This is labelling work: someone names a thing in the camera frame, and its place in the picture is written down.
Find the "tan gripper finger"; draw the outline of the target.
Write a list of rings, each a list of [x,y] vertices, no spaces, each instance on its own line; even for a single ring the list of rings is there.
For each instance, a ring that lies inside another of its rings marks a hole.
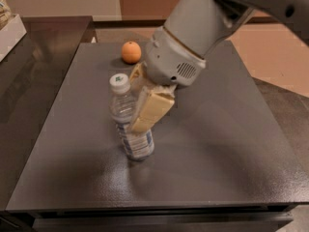
[[[142,63],[138,63],[134,66],[130,74],[129,81],[132,91],[134,93],[139,93],[146,83],[146,73]]]
[[[175,103],[176,86],[144,86],[137,100],[129,129],[142,133],[151,129]]]

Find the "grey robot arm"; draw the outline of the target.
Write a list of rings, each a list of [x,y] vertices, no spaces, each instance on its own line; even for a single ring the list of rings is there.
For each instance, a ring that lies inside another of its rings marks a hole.
[[[191,85],[214,48],[254,11],[265,12],[309,44],[309,0],[180,0],[146,44],[130,80],[138,92],[133,132],[149,130],[174,104],[176,87]]]

